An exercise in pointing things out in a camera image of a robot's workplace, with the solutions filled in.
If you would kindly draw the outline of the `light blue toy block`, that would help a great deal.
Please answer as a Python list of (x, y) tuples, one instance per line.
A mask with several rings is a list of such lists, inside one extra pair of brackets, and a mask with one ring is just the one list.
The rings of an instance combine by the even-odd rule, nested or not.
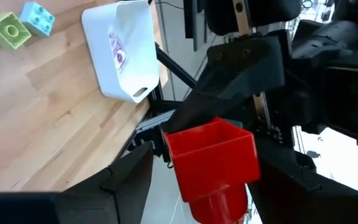
[(48, 37), (55, 22), (55, 16), (36, 2), (25, 2), (19, 20), (32, 33)]

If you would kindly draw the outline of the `white plastic bin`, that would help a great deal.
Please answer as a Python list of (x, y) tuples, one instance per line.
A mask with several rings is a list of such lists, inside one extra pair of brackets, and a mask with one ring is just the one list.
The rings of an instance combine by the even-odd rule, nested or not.
[[(148, 2), (119, 1), (92, 7), (83, 11), (81, 21), (102, 94), (140, 103), (160, 81)], [(117, 73), (110, 48), (111, 26), (129, 56), (121, 74)]]

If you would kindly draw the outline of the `gold aluminium frame post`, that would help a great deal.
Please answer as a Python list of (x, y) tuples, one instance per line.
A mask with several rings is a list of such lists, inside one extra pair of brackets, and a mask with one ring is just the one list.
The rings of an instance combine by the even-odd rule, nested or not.
[[(251, 35), (252, 28), (250, 26), (250, 20), (247, 13), (247, 0), (232, 0), (234, 6), (234, 13), (236, 15), (237, 28), (241, 36)], [(264, 122), (267, 129), (272, 128), (270, 122), (269, 109), (267, 106), (267, 100), (265, 93), (261, 92), (253, 96), (255, 110), (258, 114), (258, 117)]]

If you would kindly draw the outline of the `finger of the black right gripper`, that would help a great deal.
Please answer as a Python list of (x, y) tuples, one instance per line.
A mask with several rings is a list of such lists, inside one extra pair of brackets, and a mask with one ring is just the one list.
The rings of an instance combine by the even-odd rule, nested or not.
[(162, 124), (177, 133), (205, 124), (252, 95), (285, 84), (283, 55), (277, 36), (264, 36), (216, 45), (192, 92)]

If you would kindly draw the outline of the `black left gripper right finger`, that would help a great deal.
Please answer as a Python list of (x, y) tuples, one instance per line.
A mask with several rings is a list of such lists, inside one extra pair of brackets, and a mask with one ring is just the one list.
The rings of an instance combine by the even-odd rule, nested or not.
[(263, 224), (358, 224), (358, 191), (319, 175), (310, 156), (255, 141), (260, 180), (249, 184)]

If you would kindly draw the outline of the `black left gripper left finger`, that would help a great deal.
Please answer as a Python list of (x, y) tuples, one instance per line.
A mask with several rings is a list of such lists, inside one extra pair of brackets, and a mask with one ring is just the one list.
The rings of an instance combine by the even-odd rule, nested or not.
[(57, 197), (59, 224), (140, 224), (154, 155), (145, 142)]

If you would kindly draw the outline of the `red two-stud toy brick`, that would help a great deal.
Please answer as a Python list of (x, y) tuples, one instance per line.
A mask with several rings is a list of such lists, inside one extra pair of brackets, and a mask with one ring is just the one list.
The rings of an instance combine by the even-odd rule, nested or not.
[(247, 212), (246, 184), (259, 180), (254, 135), (221, 118), (164, 134), (181, 197), (201, 224), (235, 224)]

